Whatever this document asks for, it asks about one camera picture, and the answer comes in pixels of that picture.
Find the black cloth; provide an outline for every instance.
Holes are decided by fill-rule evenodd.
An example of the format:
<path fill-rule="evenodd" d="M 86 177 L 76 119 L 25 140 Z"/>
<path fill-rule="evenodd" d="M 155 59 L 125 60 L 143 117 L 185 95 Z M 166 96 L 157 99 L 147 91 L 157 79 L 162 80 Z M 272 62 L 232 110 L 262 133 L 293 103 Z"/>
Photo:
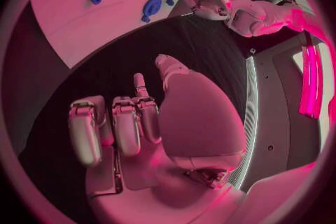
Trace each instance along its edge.
<path fill-rule="evenodd" d="M 95 220 L 85 195 L 85 168 L 76 160 L 69 140 L 69 105 L 92 95 L 103 95 L 108 105 L 116 96 L 134 96 L 133 74 L 137 72 L 143 73 L 148 92 L 160 105 L 164 92 L 154 63 L 159 53 L 210 78 L 228 95 L 244 121 L 246 62 L 232 32 L 221 22 L 175 17 L 107 44 L 58 87 L 36 118 L 20 154 L 35 185 L 78 223 Z"/>

